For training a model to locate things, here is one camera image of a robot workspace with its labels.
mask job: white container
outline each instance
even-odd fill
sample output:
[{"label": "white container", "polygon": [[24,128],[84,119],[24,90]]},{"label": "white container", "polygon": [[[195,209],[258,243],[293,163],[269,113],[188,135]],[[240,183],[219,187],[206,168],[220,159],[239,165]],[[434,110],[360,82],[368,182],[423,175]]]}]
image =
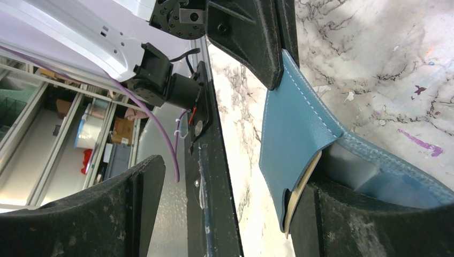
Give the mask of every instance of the white container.
[{"label": "white container", "polygon": [[101,132],[103,120],[84,114],[79,124],[74,147],[93,149]]}]

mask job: silver rivet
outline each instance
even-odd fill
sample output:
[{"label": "silver rivet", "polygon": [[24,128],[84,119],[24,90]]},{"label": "silver rivet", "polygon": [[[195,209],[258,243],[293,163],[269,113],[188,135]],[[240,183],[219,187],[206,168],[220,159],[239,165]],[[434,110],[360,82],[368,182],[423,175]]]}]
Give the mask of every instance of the silver rivet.
[{"label": "silver rivet", "polygon": [[196,137],[198,137],[200,135],[200,133],[202,133],[202,129],[203,129],[203,121],[199,120],[194,128],[194,134]]}]

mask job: blue leather wallet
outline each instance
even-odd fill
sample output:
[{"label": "blue leather wallet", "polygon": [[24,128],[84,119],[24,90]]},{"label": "blue leather wallet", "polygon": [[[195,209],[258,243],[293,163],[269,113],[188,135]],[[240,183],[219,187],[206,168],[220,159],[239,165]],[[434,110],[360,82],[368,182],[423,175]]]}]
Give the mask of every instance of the blue leather wallet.
[{"label": "blue leather wallet", "polygon": [[286,50],[283,59],[281,84],[267,92],[259,162],[282,231],[285,192],[321,150],[318,165],[326,176],[358,193],[415,208],[454,202],[453,191],[438,180],[347,130]]}]

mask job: purple paint stain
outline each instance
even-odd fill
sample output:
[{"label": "purple paint stain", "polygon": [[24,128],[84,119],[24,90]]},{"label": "purple paint stain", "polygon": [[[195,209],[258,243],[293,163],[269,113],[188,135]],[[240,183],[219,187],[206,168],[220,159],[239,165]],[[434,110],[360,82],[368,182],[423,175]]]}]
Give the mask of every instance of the purple paint stain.
[{"label": "purple paint stain", "polygon": [[443,149],[439,146],[434,146],[434,145],[431,145],[429,143],[426,143],[424,141],[421,141],[419,139],[417,139],[416,137],[408,134],[408,132],[405,132],[401,129],[398,129],[397,132],[399,133],[402,133],[403,135],[405,135],[406,137],[408,137],[410,140],[412,140],[413,142],[415,142],[418,146],[421,146],[427,150],[432,150],[433,153],[431,154],[432,157],[437,157],[439,156],[440,154],[443,153]]},{"label": "purple paint stain", "polygon": [[427,89],[425,87],[420,87],[418,85],[414,85],[414,86],[416,87],[415,93],[418,94],[418,95],[420,95],[422,92],[426,91],[426,89]]}]

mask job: white stitching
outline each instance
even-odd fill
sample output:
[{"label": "white stitching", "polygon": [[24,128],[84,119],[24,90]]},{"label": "white stitching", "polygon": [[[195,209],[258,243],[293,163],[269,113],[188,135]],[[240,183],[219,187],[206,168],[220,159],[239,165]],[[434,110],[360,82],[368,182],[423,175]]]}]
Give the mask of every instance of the white stitching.
[{"label": "white stitching", "polygon": [[290,74],[289,70],[284,66],[284,69],[285,71],[287,72],[287,74],[290,76],[290,79],[293,81],[293,83],[295,84],[295,86],[297,87],[298,91],[301,93],[301,95],[304,97],[304,99],[306,100],[306,103],[309,104],[309,106],[311,107],[311,109],[314,111],[314,113],[318,116],[318,118],[322,121],[322,123],[324,124],[324,126],[328,129],[328,131],[332,134],[333,137],[337,138],[336,135],[334,135],[334,133],[331,131],[331,129],[328,128],[328,126],[326,125],[326,123],[323,121],[322,117],[320,117],[320,115],[318,114],[318,112],[315,110],[315,108],[311,105],[311,103],[309,102],[309,100],[306,98],[306,96],[304,95],[304,93],[301,91],[301,88],[298,87],[298,84],[296,83],[296,81],[293,79],[292,75]]}]

